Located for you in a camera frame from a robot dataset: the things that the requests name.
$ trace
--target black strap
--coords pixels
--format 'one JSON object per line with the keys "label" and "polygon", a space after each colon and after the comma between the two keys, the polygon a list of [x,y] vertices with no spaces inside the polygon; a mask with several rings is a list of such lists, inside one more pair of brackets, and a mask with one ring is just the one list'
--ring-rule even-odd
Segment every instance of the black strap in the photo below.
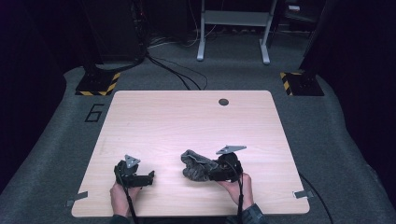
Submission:
{"label": "black strap", "polygon": [[132,204],[131,196],[129,196],[129,193],[128,193],[128,189],[125,190],[125,194],[126,194],[126,199],[129,204],[129,210],[131,210],[132,219],[134,220],[134,224],[139,224],[139,221],[137,220],[136,213],[134,212],[134,205]]}
{"label": "black strap", "polygon": [[134,212],[134,205],[132,204],[131,196],[129,196],[128,188],[126,188],[124,183],[122,182],[122,178],[120,177],[120,174],[119,174],[119,179],[120,179],[122,188],[125,191],[126,200],[128,201],[129,210],[131,211],[131,215],[132,215],[132,219],[134,220],[134,224],[139,224],[139,221],[137,220],[136,213]]}
{"label": "black strap", "polygon": [[242,182],[240,179],[238,179],[238,184],[239,184],[239,202],[238,202],[238,224],[243,224],[242,221],[242,204],[244,203],[244,194],[243,194],[243,187],[244,187],[244,177],[243,173],[241,174]]}

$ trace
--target small round object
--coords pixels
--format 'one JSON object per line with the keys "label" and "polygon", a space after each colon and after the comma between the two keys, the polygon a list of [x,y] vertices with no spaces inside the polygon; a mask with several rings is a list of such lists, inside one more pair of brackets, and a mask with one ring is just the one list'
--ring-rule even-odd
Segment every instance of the small round object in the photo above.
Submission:
{"label": "small round object", "polygon": [[224,99],[224,98],[219,100],[219,104],[220,105],[228,105],[229,103],[230,102],[227,99]]}

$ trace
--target table top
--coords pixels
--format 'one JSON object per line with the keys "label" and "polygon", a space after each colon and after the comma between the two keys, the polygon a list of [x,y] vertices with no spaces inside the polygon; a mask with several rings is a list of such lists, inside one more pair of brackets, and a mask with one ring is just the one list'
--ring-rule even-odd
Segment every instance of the table top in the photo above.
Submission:
{"label": "table top", "polygon": [[138,175],[155,171],[134,204],[139,217],[236,215],[223,187],[184,177],[180,160],[187,149],[216,160],[227,145],[247,147],[235,154],[264,214],[309,211],[306,198],[293,196],[304,188],[269,91],[117,91],[79,189],[88,197],[75,201],[72,215],[113,215],[109,190],[125,154],[141,160]]}

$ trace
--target human hand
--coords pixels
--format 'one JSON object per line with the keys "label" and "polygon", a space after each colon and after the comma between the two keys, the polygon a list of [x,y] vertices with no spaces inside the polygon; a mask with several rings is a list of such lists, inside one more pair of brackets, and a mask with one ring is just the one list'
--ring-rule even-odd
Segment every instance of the human hand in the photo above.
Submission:
{"label": "human hand", "polygon": [[[243,183],[242,193],[244,194],[244,202],[242,203],[242,210],[249,208],[254,204],[253,201],[253,189],[251,187],[251,177],[248,174],[242,173],[240,177],[241,182]],[[238,181],[228,182],[228,181],[217,181],[220,185],[222,185],[227,191],[230,193],[231,199],[238,205],[239,203],[239,184]]]}
{"label": "human hand", "polygon": [[[129,188],[128,193],[132,199],[132,203],[136,201],[137,193],[141,190],[140,187]],[[119,215],[123,217],[128,217],[131,215],[131,211],[129,210],[129,204],[126,199],[125,191],[122,185],[117,182],[114,183],[113,187],[110,189],[111,196],[111,206],[113,207],[114,215]]]}

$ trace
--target caution stripe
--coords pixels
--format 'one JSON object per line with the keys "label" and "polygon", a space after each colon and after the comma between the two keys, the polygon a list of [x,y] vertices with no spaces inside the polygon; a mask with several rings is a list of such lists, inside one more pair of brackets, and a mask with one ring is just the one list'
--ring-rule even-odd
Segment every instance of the caution stripe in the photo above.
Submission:
{"label": "caution stripe", "polygon": [[293,95],[293,92],[291,91],[290,84],[286,79],[286,75],[300,75],[300,74],[301,73],[280,73],[280,78],[282,78],[283,87],[285,88],[287,95]]}
{"label": "caution stripe", "polygon": [[109,95],[113,92],[114,88],[116,88],[117,81],[119,80],[120,73],[114,75],[113,79],[111,80],[110,85],[107,88],[107,91],[76,91],[76,95]]}

